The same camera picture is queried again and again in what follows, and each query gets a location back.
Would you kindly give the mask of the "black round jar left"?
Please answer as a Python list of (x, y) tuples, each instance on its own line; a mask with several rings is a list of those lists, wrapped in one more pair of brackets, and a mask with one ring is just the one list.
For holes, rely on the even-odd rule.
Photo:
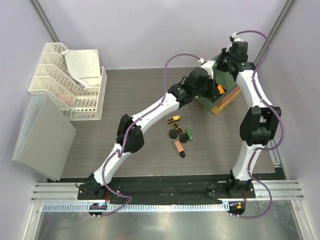
[(175, 140), (178, 137), (179, 133), (176, 129), (171, 129), (169, 131), (169, 138)]

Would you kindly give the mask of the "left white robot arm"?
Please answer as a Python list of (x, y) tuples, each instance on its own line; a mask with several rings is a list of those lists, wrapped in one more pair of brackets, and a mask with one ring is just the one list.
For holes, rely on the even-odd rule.
[(115, 144), (100, 168), (87, 179), (89, 194), (100, 200), (107, 192), (107, 184), (124, 160), (138, 152), (145, 144), (144, 133), (160, 119), (184, 105), (196, 96), (212, 97), (218, 93), (214, 70), (196, 67), (182, 81), (172, 85), (164, 96), (145, 110), (121, 117)]

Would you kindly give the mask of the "orange cosmetic tube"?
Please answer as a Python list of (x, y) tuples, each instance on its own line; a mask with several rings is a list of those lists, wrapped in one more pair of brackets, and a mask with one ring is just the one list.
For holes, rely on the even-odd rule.
[(223, 95), (225, 93), (225, 89), (220, 84), (217, 85), (217, 89), (220, 95)]

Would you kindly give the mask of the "gold black lipstick upper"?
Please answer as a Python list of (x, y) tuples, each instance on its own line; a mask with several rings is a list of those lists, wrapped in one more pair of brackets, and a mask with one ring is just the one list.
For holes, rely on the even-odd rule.
[(180, 120), (181, 120), (181, 117), (179, 115), (175, 115), (175, 116), (167, 118), (166, 122), (167, 122), (167, 124), (172, 124), (172, 123), (175, 123)]

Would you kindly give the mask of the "white mesh file organizer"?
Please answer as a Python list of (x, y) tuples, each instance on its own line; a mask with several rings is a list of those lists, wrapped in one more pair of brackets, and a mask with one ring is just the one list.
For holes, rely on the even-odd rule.
[(70, 121), (100, 120), (103, 113), (107, 73), (100, 67), (96, 86), (82, 89), (67, 75), (61, 42), (48, 42), (28, 88), (31, 95), (48, 95)]

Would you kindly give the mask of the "gold black lipstick lower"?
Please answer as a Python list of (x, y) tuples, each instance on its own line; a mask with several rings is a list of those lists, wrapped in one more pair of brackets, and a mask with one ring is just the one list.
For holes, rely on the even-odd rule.
[(172, 123), (171, 125), (179, 135), (182, 135), (185, 132), (176, 122)]

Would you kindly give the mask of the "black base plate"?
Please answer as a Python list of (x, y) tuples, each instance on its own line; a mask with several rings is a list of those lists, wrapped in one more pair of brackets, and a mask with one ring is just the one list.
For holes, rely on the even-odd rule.
[(226, 174), (114, 177), (108, 187), (116, 194), (90, 176), (77, 187), (77, 199), (120, 203), (124, 196), (131, 196), (133, 204), (185, 204), (193, 200), (256, 197), (251, 180), (232, 182)]

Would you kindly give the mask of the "yellow bottom drawer box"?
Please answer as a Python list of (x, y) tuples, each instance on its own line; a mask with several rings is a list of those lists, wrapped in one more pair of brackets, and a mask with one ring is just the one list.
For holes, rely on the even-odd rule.
[(227, 105), (229, 105), (239, 94), (241, 93), (241, 89), (239, 87), (235, 88), (234, 90), (226, 93), (224, 97), (218, 102), (213, 98), (208, 98), (208, 100), (214, 104), (214, 106), (209, 107), (210, 111), (217, 115), (219, 114)]

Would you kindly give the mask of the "black round jar right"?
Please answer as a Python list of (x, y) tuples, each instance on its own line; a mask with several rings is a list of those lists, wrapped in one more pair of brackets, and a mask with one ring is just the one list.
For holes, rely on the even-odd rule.
[(179, 136), (179, 141), (182, 143), (182, 144), (186, 144), (188, 141), (189, 141), (189, 136), (187, 133), (182, 133), (180, 136)]

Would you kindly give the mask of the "white paper booklet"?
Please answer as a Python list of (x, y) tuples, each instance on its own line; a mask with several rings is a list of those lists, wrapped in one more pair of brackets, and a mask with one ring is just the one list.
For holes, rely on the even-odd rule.
[(101, 83), (97, 49), (65, 50), (61, 53), (66, 74), (83, 90)]

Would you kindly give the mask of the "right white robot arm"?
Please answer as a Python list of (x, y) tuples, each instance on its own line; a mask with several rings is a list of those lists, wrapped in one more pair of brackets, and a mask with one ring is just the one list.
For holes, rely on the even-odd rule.
[(242, 146), (238, 160), (226, 180), (225, 191), (233, 198), (248, 192), (258, 157), (273, 140), (282, 111), (265, 95), (255, 65), (248, 62), (248, 48), (241, 44), (224, 48), (217, 61), (217, 70), (229, 73), (240, 87), (248, 110), (239, 128)]

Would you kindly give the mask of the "peach foundation bottle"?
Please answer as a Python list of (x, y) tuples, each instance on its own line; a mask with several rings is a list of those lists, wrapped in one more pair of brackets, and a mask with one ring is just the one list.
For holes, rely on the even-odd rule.
[(180, 143), (179, 140), (175, 141), (174, 142), (174, 147), (176, 149), (176, 151), (178, 152), (178, 154), (182, 157), (182, 158), (185, 158), (186, 157), (186, 153), (185, 153), (185, 150), (182, 146), (182, 144)]

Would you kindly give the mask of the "green top drawer box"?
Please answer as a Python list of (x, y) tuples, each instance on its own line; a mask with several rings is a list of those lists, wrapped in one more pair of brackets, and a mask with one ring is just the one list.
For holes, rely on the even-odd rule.
[[(234, 81), (233, 77), (228, 73), (228, 72), (222, 72), (219, 70), (214, 70), (214, 75), (216, 76), (216, 82), (218, 85), (221, 85), (224, 90), (225, 93), (222, 95), (219, 95), (215, 98), (212, 98), (214, 101), (217, 100), (217, 102), (219, 102), (226, 93), (231, 92), (232, 90), (234, 90), (236, 87), (238, 87), (237, 83)], [(213, 107), (215, 105), (216, 102), (214, 102), (213, 104), (208, 100), (208, 98), (204, 98), (204, 97), (196, 97), (195, 100), (200, 103), (202, 106), (204, 106), (206, 109), (210, 110), (209, 107)]]

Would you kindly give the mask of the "red drawer box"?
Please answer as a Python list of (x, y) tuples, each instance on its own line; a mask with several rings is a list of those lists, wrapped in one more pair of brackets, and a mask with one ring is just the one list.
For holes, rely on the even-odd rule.
[(236, 87), (234, 90), (232, 90), (231, 92), (229, 92), (229, 94), (227, 96), (225, 96), (221, 102), (219, 102), (216, 106), (220, 109), (224, 108), (225, 106), (227, 106), (230, 102), (232, 102), (239, 94), (241, 93), (241, 88), (238, 86)]

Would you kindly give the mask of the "gold black lipstick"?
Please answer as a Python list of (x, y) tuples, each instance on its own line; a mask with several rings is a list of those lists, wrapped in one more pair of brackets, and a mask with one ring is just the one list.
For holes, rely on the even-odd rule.
[(185, 132), (176, 122), (172, 123), (171, 125), (179, 135), (182, 135)]
[(167, 118), (166, 122), (167, 122), (167, 124), (172, 124), (172, 123), (175, 123), (180, 120), (181, 120), (181, 117), (179, 115), (175, 115), (175, 116)]

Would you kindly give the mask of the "grey metal bookend box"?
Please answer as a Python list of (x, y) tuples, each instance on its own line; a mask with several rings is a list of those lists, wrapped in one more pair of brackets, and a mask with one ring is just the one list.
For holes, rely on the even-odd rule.
[(75, 135), (75, 127), (48, 95), (32, 95), (23, 115), (12, 161), (59, 181)]

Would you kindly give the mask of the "black round jar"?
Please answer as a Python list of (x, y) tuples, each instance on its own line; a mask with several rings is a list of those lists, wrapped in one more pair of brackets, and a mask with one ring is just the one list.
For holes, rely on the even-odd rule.
[(169, 131), (169, 138), (175, 140), (178, 137), (179, 133), (176, 129), (171, 129)]
[(182, 143), (182, 144), (186, 144), (188, 141), (189, 141), (189, 136), (187, 133), (182, 133), (180, 136), (179, 136), (179, 141)]

